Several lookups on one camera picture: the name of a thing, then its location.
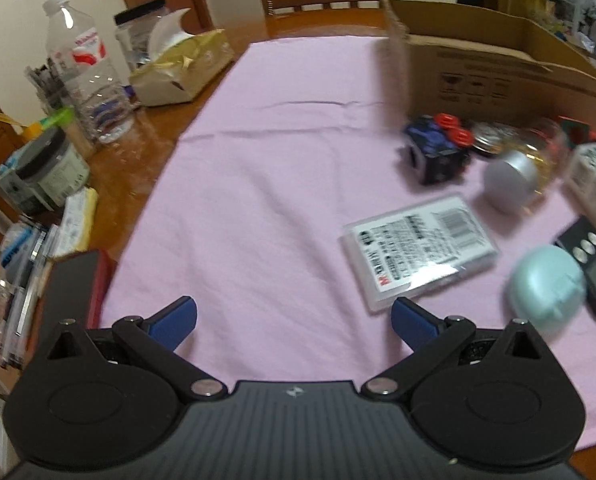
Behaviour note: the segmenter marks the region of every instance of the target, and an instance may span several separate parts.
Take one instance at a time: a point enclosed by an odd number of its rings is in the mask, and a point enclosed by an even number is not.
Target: light blue egg-shaped case
[[[582,269],[567,251],[553,245],[525,254],[507,284],[507,298],[518,317],[541,332],[556,332],[585,301]]]

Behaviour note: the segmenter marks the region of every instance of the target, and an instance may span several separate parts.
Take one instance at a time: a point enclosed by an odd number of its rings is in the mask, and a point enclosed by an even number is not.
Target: plastic water bottle
[[[91,16],[68,0],[47,0],[47,53],[74,101],[84,127],[100,142],[118,139],[133,124],[129,99]]]

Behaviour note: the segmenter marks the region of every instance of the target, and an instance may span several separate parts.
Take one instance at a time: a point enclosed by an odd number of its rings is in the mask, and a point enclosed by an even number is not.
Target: round container
[[[51,126],[28,143],[15,170],[47,204],[62,207],[89,178],[89,166],[59,126]]]
[[[585,301],[587,283],[582,268],[567,251],[540,246],[516,264],[507,284],[507,300],[522,319],[543,334],[561,330]]]
[[[501,123],[476,122],[471,125],[473,151],[485,158],[493,158],[505,151],[505,146],[517,136],[514,127]]]
[[[516,214],[538,190],[538,168],[523,152],[505,152],[488,164],[483,175],[485,196],[498,210]]]
[[[117,27],[115,37],[132,72],[150,61],[148,38],[158,20],[169,12],[165,0],[151,0],[113,17]]]

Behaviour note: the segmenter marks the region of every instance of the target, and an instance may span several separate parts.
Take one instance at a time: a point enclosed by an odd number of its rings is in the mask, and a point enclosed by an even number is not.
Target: tissue box
[[[141,66],[129,82],[145,106],[192,101],[232,60],[224,30],[211,30],[167,49]]]

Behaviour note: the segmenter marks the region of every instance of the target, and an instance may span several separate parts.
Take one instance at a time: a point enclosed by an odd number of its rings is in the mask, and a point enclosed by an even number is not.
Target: wooden table
[[[384,29],[383,13],[378,9],[311,10],[225,27],[236,59],[249,44],[270,38],[383,36]],[[92,248],[107,250],[114,260],[120,258],[177,138],[202,110],[225,73],[193,103],[141,110],[133,132],[92,158],[92,185],[99,193]],[[0,368],[0,379],[11,387],[17,373]],[[589,480],[596,480],[596,447],[576,453],[571,463]]]

